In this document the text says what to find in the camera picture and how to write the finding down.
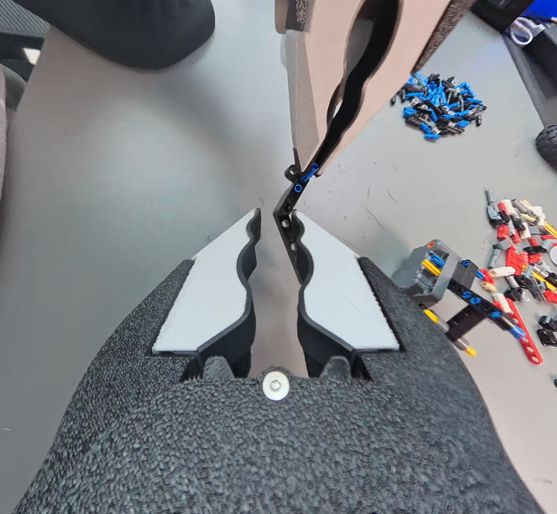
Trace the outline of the black bent toy beam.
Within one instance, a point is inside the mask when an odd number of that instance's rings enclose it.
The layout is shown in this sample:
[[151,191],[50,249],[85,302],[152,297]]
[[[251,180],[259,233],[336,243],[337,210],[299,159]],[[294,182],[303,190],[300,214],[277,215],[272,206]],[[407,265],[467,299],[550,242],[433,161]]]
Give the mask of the black bent toy beam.
[[[293,223],[291,214],[294,211],[298,200],[300,199],[303,191],[305,190],[309,182],[309,180],[307,183],[303,183],[301,181],[300,178],[304,174],[306,173],[300,172],[299,168],[295,164],[292,164],[291,166],[288,167],[288,169],[286,169],[285,177],[287,178],[288,181],[291,182],[291,186],[289,187],[288,190],[285,191],[285,193],[283,194],[282,198],[275,206],[273,211],[275,223],[280,232],[282,242],[286,249],[286,253],[294,269],[296,277],[300,283],[302,283],[302,278],[296,263],[296,256],[297,256],[296,238],[300,231],[296,223]],[[292,187],[297,183],[300,183],[304,187],[303,191],[300,194],[296,194],[292,190]]]

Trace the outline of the pile of blue black pins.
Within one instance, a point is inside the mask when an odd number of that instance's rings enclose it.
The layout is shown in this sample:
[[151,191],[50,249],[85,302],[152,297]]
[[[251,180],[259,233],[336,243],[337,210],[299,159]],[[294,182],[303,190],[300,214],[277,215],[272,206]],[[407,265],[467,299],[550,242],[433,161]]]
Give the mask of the pile of blue black pins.
[[453,76],[423,76],[417,71],[390,99],[400,103],[404,123],[419,130],[424,139],[436,142],[443,137],[461,135],[470,125],[482,125],[487,110],[467,82],[455,83]]

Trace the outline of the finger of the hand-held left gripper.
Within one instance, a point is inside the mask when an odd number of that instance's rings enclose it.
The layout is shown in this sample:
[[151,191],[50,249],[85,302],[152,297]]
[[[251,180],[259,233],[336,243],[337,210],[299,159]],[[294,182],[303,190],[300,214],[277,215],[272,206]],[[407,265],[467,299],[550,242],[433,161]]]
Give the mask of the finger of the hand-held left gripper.
[[450,0],[365,0],[353,24],[346,75],[331,98],[318,175],[386,105],[412,73]]
[[328,131],[331,98],[346,75],[353,24],[365,0],[309,0],[302,30],[284,35],[297,166],[306,171]]

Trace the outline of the grey toy motor assembly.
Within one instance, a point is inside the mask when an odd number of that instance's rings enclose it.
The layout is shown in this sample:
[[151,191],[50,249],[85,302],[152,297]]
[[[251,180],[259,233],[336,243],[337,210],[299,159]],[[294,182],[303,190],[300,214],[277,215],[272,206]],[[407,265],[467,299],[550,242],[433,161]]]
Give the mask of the grey toy motor assembly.
[[[476,351],[464,336],[480,322],[487,320],[504,332],[508,332],[522,345],[528,345],[526,330],[512,317],[512,309],[504,297],[492,302],[481,297],[472,288],[478,281],[488,291],[496,291],[491,275],[479,269],[470,260],[461,257],[441,240],[415,248],[409,258],[393,274],[393,282],[436,323],[453,345],[475,357]],[[432,311],[446,292],[452,293],[465,303],[465,307],[448,321]]]

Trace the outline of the black rubber tire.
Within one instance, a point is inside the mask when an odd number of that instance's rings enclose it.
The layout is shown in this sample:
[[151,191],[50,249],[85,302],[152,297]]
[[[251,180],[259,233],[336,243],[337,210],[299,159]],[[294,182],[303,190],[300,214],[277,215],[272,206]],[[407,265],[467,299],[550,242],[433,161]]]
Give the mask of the black rubber tire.
[[556,123],[543,128],[535,140],[535,148],[547,165],[556,171]]

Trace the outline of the dark case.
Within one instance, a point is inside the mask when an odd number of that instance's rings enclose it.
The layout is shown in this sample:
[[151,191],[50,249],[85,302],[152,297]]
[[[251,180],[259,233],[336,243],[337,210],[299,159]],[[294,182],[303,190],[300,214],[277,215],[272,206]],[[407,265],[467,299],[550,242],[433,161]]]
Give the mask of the dark case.
[[510,37],[505,44],[527,88],[544,128],[556,124],[556,25],[537,35],[527,46]]

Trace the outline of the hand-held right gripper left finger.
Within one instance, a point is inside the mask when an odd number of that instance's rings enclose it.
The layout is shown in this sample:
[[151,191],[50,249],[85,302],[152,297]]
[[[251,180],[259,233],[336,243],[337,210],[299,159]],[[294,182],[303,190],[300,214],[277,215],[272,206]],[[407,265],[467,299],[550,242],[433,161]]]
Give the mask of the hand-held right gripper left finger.
[[248,280],[260,237],[261,209],[255,208],[192,257],[152,340],[152,355],[191,356],[199,367],[221,356],[230,367],[251,367],[256,317]]

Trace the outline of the black mesh chair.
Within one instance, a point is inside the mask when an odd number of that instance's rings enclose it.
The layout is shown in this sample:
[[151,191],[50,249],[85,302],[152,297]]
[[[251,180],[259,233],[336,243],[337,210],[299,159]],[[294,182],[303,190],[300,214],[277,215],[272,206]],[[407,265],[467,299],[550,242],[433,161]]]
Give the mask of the black mesh chair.
[[14,113],[50,26],[12,0],[1,0],[1,93]]

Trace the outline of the pile of mixed toy parts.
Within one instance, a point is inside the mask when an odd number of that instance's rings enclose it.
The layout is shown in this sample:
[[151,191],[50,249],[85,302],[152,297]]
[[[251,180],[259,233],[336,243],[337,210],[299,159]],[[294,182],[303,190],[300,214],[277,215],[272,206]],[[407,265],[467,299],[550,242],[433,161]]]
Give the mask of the pile of mixed toy parts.
[[542,207],[527,200],[498,200],[490,189],[484,196],[486,216],[496,232],[484,270],[497,290],[484,289],[493,300],[511,299],[517,309],[531,301],[556,307],[556,228],[548,224]]

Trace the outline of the black knit fabric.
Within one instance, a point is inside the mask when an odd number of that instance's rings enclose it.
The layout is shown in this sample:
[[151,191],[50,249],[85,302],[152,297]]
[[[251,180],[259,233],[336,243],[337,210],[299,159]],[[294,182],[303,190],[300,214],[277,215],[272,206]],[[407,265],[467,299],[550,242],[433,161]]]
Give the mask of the black knit fabric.
[[163,70],[213,35],[211,0],[13,0],[116,64]]

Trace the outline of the red perforated toy beam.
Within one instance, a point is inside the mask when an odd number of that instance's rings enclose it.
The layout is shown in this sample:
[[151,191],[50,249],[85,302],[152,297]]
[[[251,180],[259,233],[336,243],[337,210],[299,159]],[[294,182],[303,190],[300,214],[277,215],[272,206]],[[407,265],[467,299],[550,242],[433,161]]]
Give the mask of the red perforated toy beam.
[[535,342],[533,341],[533,338],[531,337],[529,330],[527,329],[524,320],[522,319],[522,316],[520,315],[515,302],[513,302],[511,299],[509,298],[505,298],[506,302],[509,306],[509,308],[511,309],[511,313],[509,313],[509,315],[517,322],[518,327],[524,332],[525,336],[523,336],[520,340],[520,344],[521,347],[528,359],[528,361],[536,366],[541,365],[544,360],[538,350],[538,348],[536,347]]

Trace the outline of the grey desk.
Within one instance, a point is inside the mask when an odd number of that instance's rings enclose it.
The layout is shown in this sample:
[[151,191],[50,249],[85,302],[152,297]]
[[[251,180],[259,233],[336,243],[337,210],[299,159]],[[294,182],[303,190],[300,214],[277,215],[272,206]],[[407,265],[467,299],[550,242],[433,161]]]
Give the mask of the grey desk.
[[[293,158],[275,2],[212,3],[213,38],[157,73],[47,36],[10,126],[1,202],[1,513],[36,476],[108,337],[256,207],[250,376],[308,376],[299,284],[272,217]],[[556,221],[556,174],[534,149],[542,123],[503,38],[465,16],[424,70],[468,82],[488,108],[482,126],[430,143],[386,104],[299,205],[389,276],[434,238],[484,262],[485,189]]]

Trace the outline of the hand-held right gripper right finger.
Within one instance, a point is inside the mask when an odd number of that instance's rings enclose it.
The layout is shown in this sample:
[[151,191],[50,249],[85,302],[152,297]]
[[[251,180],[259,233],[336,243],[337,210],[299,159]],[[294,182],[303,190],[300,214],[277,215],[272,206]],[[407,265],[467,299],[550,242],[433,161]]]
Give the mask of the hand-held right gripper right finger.
[[300,211],[292,220],[300,274],[297,334],[310,365],[334,356],[354,369],[362,355],[399,352],[400,342],[368,281],[360,256]]

